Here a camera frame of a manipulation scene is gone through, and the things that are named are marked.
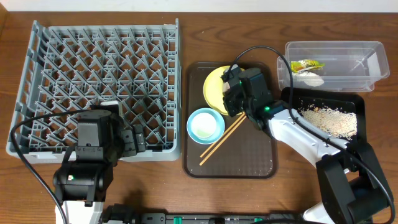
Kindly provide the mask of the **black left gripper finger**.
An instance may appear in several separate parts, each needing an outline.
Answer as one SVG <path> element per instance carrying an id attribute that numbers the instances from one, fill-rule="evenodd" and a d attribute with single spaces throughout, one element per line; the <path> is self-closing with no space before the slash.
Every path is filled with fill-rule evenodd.
<path id="1" fill-rule="evenodd" d="M 126 129 L 121 131 L 121 137 L 124 141 L 123 157 L 132 157 L 137 154 L 133 131 Z"/>
<path id="2" fill-rule="evenodd" d="M 146 147 L 146 139 L 144 136 L 144 128 L 141 124 L 135 124 L 134 128 L 134 135 L 135 135 L 135 144 L 136 144 L 136 151 L 137 152 L 145 152 Z"/>

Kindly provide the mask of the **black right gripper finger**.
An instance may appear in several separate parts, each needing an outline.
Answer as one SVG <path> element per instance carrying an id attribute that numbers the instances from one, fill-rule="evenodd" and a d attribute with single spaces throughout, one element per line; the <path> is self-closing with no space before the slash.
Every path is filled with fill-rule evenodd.
<path id="1" fill-rule="evenodd" d="M 242 69 L 234 64 L 232 67 L 228 67 L 221 76 L 223 81 L 223 91 L 228 91 L 230 88 L 234 87 L 238 82 L 238 75 L 242 72 Z"/>
<path id="2" fill-rule="evenodd" d="M 223 104 L 230 117 L 244 112 L 244 88 L 241 83 L 230 87 L 223 84 Z"/>

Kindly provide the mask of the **light blue saucer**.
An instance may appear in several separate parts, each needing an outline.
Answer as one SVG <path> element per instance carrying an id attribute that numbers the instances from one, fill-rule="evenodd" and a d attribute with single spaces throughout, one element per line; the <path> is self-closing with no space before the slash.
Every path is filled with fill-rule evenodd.
<path id="1" fill-rule="evenodd" d="M 221 139 L 224 131 L 224 118 L 211 108 L 195 110 L 187 121 L 188 135 L 199 144 L 213 144 Z"/>

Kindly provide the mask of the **green snack wrapper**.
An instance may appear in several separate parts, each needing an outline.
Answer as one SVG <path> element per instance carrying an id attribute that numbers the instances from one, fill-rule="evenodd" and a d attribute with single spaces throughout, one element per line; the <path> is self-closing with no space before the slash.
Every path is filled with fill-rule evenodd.
<path id="1" fill-rule="evenodd" d="M 290 68 L 294 73 L 303 73 L 310 70 L 321 69 L 325 66 L 324 63 L 320 63 L 317 60 L 303 59 L 299 61 L 292 61 Z"/>

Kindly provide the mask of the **white tissue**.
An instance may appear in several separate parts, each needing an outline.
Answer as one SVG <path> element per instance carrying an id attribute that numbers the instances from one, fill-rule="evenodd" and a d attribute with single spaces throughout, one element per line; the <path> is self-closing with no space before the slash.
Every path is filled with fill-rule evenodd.
<path id="1" fill-rule="evenodd" d="M 312 87 L 317 87 L 324 84 L 323 78 L 313 72 L 293 73 L 293 77 L 298 82 L 304 82 L 304 84 Z"/>

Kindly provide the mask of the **rice and shell scraps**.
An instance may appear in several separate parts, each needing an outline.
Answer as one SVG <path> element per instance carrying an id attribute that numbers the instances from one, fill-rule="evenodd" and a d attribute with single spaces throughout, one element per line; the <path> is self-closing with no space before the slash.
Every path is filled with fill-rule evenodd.
<path id="1" fill-rule="evenodd" d="M 336 138 L 352 138 L 358 133 L 357 116 L 329 107 L 309 107 L 301 112 L 305 120 Z"/>

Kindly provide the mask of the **white small cup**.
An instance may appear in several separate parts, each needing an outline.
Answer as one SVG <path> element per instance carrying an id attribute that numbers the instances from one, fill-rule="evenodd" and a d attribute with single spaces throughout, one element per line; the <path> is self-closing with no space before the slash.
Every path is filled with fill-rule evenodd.
<path id="1" fill-rule="evenodd" d="M 209 113 L 198 113 L 192 119 L 192 133 L 200 138 L 206 139 L 213 135 L 216 131 L 216 119 Z"/>

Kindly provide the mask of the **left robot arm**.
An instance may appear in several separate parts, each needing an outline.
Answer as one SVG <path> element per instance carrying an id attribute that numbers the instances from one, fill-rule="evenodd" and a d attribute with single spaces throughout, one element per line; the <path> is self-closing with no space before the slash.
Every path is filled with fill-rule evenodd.
<path id="1" fill-rule="evenodd" d="M 57 220 L 98 223 L 118 160 L 147 149 L 144 128 L 108 110 L 79 113 L 77 121 L 78 142 L 67 149 L 53 176 L 61 207 Z"/>

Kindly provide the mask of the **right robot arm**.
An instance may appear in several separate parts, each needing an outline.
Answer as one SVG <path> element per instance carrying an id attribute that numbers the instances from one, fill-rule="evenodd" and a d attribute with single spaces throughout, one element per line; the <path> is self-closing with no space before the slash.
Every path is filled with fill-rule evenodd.
<path id="1" fill-rule="evenodd" d="M 302 223 L 365 223 L 390 208 L 393 196 L 372 147 L 351 145 L 310 124 L 292 108 L 276 101 L 260 68 L 226 69 L 223 102 L 229 116 L 243 113 L 254 126 L 281 141 L 316 168 L 322 200 L 302 215 Z"/>

